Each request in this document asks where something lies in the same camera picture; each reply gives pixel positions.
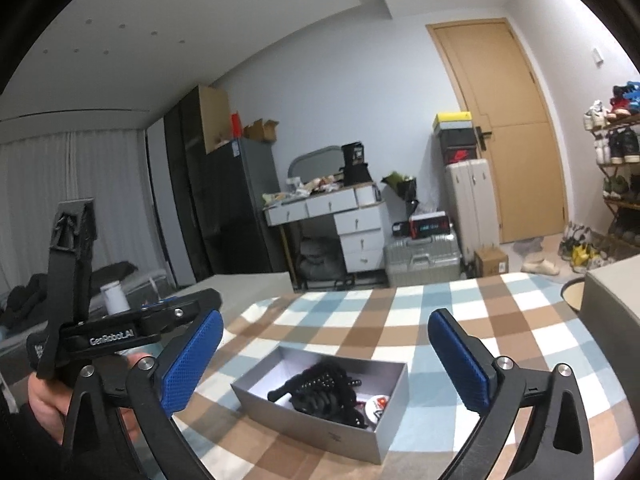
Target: white desk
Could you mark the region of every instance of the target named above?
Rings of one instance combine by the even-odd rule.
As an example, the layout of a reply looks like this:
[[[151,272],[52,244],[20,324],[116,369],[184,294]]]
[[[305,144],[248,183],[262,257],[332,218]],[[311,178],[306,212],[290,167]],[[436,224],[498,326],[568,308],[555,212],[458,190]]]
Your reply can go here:
[[[280,227],[287,263],[294,279],[296,274],[282,226],[326,215],[334,218],[348,272],[385,268],[384,247],[386,239],[391,236],[391,227],[386,203],[375,202],[372,184],[277,205],[265,209],[264,214],[268,225]]]

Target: white curtain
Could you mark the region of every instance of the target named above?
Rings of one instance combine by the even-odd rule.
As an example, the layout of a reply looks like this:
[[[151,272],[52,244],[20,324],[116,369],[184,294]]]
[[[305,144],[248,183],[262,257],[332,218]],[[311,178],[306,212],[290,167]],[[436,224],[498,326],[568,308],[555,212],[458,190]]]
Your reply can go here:
[[[145,200],[148,175],[138,130],[63,132],[0,144],[0,293],[47,272],[61,200],[95,198],[94,269],[128,260],[163,266]]]

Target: silver suitcase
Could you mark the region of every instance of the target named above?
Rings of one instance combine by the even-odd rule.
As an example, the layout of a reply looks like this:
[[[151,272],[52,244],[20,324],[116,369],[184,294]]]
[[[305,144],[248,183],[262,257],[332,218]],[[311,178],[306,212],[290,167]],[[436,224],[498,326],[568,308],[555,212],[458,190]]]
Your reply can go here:
[[[385,246],[386,276],[391,286],[454,282],[460,279],[461,259],[453,229],[449,235],[402,238]]]

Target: human hand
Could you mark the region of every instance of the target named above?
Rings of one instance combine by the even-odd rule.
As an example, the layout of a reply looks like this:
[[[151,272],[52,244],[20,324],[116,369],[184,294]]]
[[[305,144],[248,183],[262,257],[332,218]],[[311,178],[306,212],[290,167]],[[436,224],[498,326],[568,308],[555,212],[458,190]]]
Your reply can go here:
[[[127,356],[129,366],[132,367],[148,354],[138,353]],[[28,396],[31,411],[40,425],[53,439],[62,444],[65,431],[64,418],[69,410],[73,390],[57,380],[46,381],[32,373],[28,379]],[[135,442],[140,437],[140,426],[136,415],[130,408],[121,408],[122,421],[129,438]]]

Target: slipper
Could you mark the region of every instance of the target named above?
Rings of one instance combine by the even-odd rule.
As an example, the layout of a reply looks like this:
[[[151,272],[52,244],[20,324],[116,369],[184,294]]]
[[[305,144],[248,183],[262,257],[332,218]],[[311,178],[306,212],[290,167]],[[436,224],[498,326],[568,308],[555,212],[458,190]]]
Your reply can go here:
[[[547,260],[542,258],[541,260],[534,260],[532,262],[524,262],[522,264],[521,272],[528,272],[529,274],[545,274],[546,276],[557,276],[560,274],[560,269]]]

